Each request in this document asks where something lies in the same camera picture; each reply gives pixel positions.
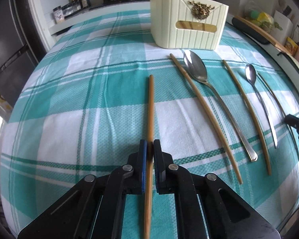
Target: wooden chopstick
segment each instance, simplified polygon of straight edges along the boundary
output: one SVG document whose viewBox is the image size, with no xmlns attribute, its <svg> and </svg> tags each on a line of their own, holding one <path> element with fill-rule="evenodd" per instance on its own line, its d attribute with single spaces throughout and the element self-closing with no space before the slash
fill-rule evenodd
<svg viewBox="0 0 299 239">
<path fill-rule="evenodd" d="M 286 117 L 286 112 L 284 111 L 282 105 L 280 104 L 280 102 L 279 102 L 276 94 L 274 94 L 273 90 L 270 88 L 270 86 L 266 82 L 265 78 L 263 78 L 261 74 L 258 74 L 258 75 L 259 75 L 260 79 L 263 81 L 263 83 L 265 84 L 265 86 L 267 86 L 268 90 L 270 91 L 271 95 L 273 96 L 274 100 L 276 101 L 278 107 L 280 108 L 280 111 L 282 112 L 283 117 L 285 118 Z M 299 161 L 299 148 L 298 148 L 298 145 L 297 145 L 297 141 L 296 141 L 295 135 L 294 135 L 291 127 L 289 125 L 287 125 L 287 126 L 288 126 L 288 129 L 290 131 L 293 143 L 295 145 L 295 148 L 296 148 L 296 151 L 297 151 L 297 157 L 298 157 L 298 161 Z"/>
<path fill-rule="evenodd" d="M 149 76 L 149 109 L 147 124 L 146 188 L 144 207 L 144 239 L 150 239 L 153 194 L 153 141 L 154 141 L 154 77 Z"/>
<path fill-rule="evenodd" d="M 264 134 L 262 133 L 262 128 L 260 127 L 259 121 L 256 117 L 256 114 L 254 112 L 253 107 L 251 106 L 251 103 L 248 100 L 248 97 L 245 93 L 245 91 L 243 90 L 242 86 L 240 85 L 238 79 L 236 78 L 235 74 L 233 73 L 233 71 L 231 70 L 231 68 L 229 67 L 229 65 L 227 64 L 226 60 L 223 60 L 222 63 L 225 65 L 226 69 L 228 70 L 231 78 L 234 80 L 236 86 L 238 87 L 239 92 L 241 93 L 248 109 L 250 112 L 250 115 L 254 121 L 255 127 L 257 129 L 259 138 L 260 138 L 260 142 L 262 143 L 262 150 L 265 156 L 265 161 L 266 161 L 266 165 L 267 165 L 267 171 L 268 174 L 271 175 L 271 166 L 270 166 L 270 159 L 269 159 L 269 153 L 268 153 L 268 149 L 267 149 L 267 145 L 266 145 L 266 141 L 265 141 L 265 137 Z"/>
<path fill-rule="evenodd" d="M 196 85 L 193 83 L 192 79 L 189 77 L 188 73 L 184 70 L 184 68 L 182 67 L 182 65 L 179 63 L 179 61 L 174 57 L 173 54 L 170 54 L 171 59 L 173 60 L 173 62 L 175 63 L 175 65 L 178 67 L 178 69 L 181 71 L 181 73 L 184 75 L 185 79 L 188 81 L 188 83 L 190 84 L 190 86 L 192 87 L 194 93 L 196 94 L 198 100 L 200 101 L 200 103 L 202 104 L 204 110 L 206 111 L 209 119 L 211 120 L 211 123 L 213 124 L 221 142 L 222 145 L 224 146 L 225 151 L 227 152 L 228 158 L 231 162 L 231 165 L 234 169 L 234 172 L 236 173 L 237 179 L 239 184 L 243 183 L 243 180 L 241 178 L 240 172 L 239 172 L 239 168 L 238 165 L 236 163 L 236 160 L 234 158 L 234 155 L 230 149 L 230 146 L 213 114 L 213 112 L 210 110 L 207 102 L 204 100 L 203 96 L 201 95 L 200 91 L 197 89 Z"/>
</svg>

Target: teal and white checkered cloth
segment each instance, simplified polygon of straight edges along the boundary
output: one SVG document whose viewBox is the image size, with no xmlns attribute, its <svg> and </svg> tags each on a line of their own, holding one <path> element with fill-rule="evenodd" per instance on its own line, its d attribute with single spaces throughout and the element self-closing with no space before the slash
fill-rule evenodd
<svg viewBox="0 0 299 239">
<path fill-rule="evenodd" d="M 173 53 L 183 62 L 182 50 L 155 44 L 148 10 L 107 14 L 73 26 L 39 63 L 14 107 L 4 133 L 0 170 L 2 203 L 12 232 L 17 235 L 85 175 L 108 174 L 138 150 L 139 140 L 147 136 L 151 74 L 155 138 L 163 151 L 192 173 L 216 173 L 273 226 L 281 226 L 299 199 L 299 162 L 278 106 L 257 81 L 277 132 L 279 148 L 274 148 L 263 109 L 244 77 L 246 63 L 267 80 L 285 111 L 299 117 L 295 89 L 270 56 L 231 25 L 225 26 L 216 51 L 195 52 L 259 155 L 256 162 L 249 162 L 214 95 L 196 83 L 233 149 L 242 185 L 206 113 L 169 58 Z M 253 121 L 222 59 L 231 66 L 259 117 L 271 176 Z M 127 196 L 122 238 L 142 237 L 143 204 L 144 197 Z M 155 186 L 151 238 L 177 238 L 174 197 L 158 195 Z"/>
</svg>

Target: metal spoon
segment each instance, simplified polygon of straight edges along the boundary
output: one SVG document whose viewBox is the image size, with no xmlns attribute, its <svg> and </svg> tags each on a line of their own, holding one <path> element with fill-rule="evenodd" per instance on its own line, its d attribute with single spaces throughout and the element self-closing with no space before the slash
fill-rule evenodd
<svg viewBox="0 0 299 239">
<path fill-rule="evenodd" d="M 270 129 L 271 129 L 274 146 L 275 146 L 275 148 L 277 148 L 278 147 L 278 140 L 277 140 L 276 131 L 274 129 L 274 125 L 271 121 L 271 118 L 269 117 L 268 110 L 267 110 L 267 107 L 266 107 L 266 105 L 265 105 L 265 103 L 262 99 L 262 96 L 260 95 L 259 91 L 257 90 L 257 88 L 255 86 L 255 82 L 256 82 L 256 79 L 257 79 L 257 73 L 256 73 L 256 70 L 255 70 L 254 66 L 251 65 L 251 64 L 247 64 L 246 67 L 245 67 L 245 74 L 246 74 L 246 78 L 247 78 L 248 82 L 252 85 L 252 87 L 256 91 L 256 94 L 257 94 L 257 96 L 258 96 L 258 98 L 259 98 L 259 100 L 262 104 L 262 107 L 264 108 L 267 120 L 269 122 Z"/>
<path fill-rule="evenodd" d="M 235 121 L 233 115 L 230 113 L 229 109 L 227 108 L 226 104 L 218 94 L 218 92 L 215 90 L 215 88 L 208 83 L 207 81 L 207 69 L 205 67 L 204 62 L 201 60 L 201 58 L 195 54 L 193 51 L 190 50 L 185 50 L 184 54 L 184 62 L 185 65 L 188 67 L 188 71 L 190 75 L 198 82 L 201 82 L 202 84 L 208 86 L 212 92 L 216 95 L 216 98 L 218 99 L 219 103 L 222 105 L 224 108 L 229 120 L 231 121 L 234 129 L 236 130 L 236 133 L 238 137 L 240 138 L 248 156 L 251 162 L 254 162 L 258 159 L 258 155 L 254 151 L 254 149 L 251 147 L 249 144 L 248 140 L 246 137 L 243 135 L 241 132 L 237 122 Z"/>
</svg>

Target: yellow package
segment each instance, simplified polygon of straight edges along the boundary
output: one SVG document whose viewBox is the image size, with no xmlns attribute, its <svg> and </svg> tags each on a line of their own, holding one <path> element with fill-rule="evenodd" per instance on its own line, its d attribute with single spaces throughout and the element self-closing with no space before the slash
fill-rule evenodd
<svg viewBox="0 0 299 239">
<path fill-rule="evenodd" d="M 291 53 L 292 56 L 294 56 L 297 52 L 298 45 L 291 38 L 287 37 L 285 48 Z"/>
<path fill-rule="evenodd" d="M 261 27 L 264 31 L 270 32 L 273 27 L 273 17 L 271 17 L 268 13 L 261 12 L 257 18 L 257 21 L 260 23 L 259 27 Z"/>
</svg>

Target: screw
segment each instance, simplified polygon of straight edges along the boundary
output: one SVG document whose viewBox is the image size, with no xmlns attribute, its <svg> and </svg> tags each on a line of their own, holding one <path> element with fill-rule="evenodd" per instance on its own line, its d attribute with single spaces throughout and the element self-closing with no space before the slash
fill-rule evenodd
<svg viewBox="0 0 299 239">
<path fill-rule="evenodd" d="M 84 180 L 86 182 L 92 182 L 92 181 L 94 181 L 94 175 L 89 174 L 89 175 L 87 175 L 87 176 L 84 177 Z"/>
<path fill-rule="evenodd" d="M 208 173 L 206 177 L 210 181 L 214 181 L 217 178 L 217 176 L 215 174 L 213 174 L 213 173 Z"/>
<path fill-rule="evenodd" d="M 123 165 L 123 170 L 124 171 L 131 171 L 133 169 L 133 166 L 130 164 L 125 164 Z"/>
<path fill-rule="evenodd" d="M 168 168 L 169 168 L 170 170 L 176 171 L 176 170 L 178 169 L 178 165 L 177 165 L 177 164 L 170 164 L 170 165 L 168 166 Z"/>
</svg>

